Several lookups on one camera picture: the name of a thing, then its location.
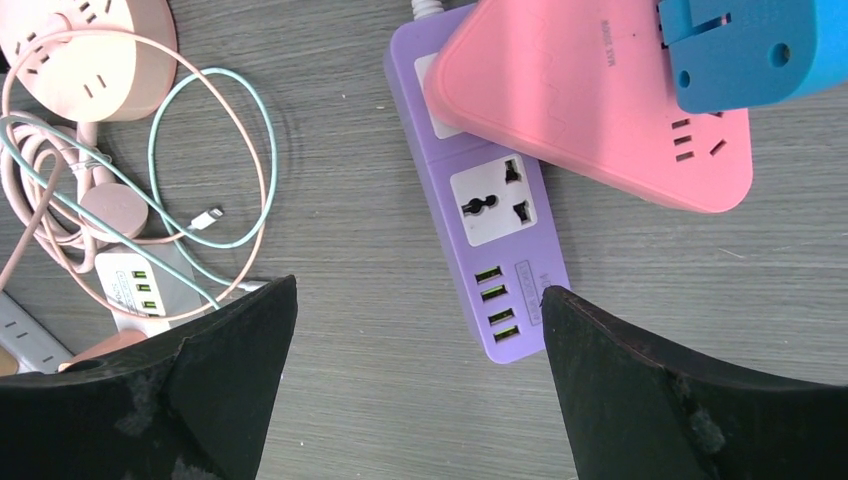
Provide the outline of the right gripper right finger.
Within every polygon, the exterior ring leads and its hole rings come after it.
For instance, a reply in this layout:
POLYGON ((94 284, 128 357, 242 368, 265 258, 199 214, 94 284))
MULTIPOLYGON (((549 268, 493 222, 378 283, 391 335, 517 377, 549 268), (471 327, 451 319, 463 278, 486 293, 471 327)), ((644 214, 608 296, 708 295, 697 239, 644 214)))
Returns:
POLYGON ((561 286, 546 351, 582 479, 843 479, 847 389, 735 365, 561 286))

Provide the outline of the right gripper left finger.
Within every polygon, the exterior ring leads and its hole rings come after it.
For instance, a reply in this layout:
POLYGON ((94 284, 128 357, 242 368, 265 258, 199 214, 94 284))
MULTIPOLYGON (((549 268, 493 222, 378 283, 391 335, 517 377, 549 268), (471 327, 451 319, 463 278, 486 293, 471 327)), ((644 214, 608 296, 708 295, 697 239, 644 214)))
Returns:
POLYGON ((293 276, 56 374, 1 381, 5 479, 253 479, 298 315, 293 276))

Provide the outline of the blue plug adapter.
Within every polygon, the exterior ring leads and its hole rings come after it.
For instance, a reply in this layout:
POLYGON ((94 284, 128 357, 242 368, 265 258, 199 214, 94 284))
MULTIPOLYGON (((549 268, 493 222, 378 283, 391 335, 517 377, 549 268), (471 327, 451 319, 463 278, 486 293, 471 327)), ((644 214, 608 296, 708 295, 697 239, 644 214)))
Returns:
POLYGON ((661 1, 657 10, 686 112, 772 105, 847 80, 842 0, 661 1))

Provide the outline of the pink small charger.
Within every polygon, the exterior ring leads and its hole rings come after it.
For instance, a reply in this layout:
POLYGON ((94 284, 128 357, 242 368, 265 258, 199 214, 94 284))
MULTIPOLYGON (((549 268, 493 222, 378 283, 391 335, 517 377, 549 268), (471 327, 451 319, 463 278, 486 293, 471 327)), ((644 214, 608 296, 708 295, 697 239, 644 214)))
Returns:
POLYGON ((58 371, 63 372, 72 365, 129 347, 146 339, 147 335, 140 330, 127 329, 119 331, 100 343, 75 355, 69 361, 61 363, 58 367, 58 371))

